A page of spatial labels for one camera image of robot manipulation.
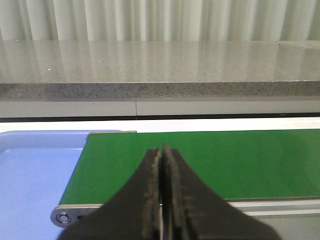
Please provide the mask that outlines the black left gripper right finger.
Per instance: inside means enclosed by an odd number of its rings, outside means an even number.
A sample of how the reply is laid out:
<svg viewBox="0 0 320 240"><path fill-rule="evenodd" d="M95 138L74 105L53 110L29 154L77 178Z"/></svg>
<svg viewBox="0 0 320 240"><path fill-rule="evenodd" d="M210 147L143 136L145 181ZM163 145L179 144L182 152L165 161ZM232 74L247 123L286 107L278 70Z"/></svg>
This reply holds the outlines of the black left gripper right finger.
<svg viewBox="0 0 320 240"><path fill-rule="evenodd" d="M190 168L177 149L161 154L163 237L166 240L279 240L271 226L231 206Z"/></svg>

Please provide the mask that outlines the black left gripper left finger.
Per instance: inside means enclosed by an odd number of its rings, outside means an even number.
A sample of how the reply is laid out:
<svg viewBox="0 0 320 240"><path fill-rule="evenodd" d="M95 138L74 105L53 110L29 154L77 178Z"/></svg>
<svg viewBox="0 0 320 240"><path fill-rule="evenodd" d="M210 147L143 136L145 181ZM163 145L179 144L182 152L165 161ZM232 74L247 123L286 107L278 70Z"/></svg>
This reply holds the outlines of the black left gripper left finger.
<svg viewBox="0 0 320 240"><path fill-rule="evenodd" d="M158 240L158 149L146 151L124 186L98 210L67 227L61 240Z"/></svg>

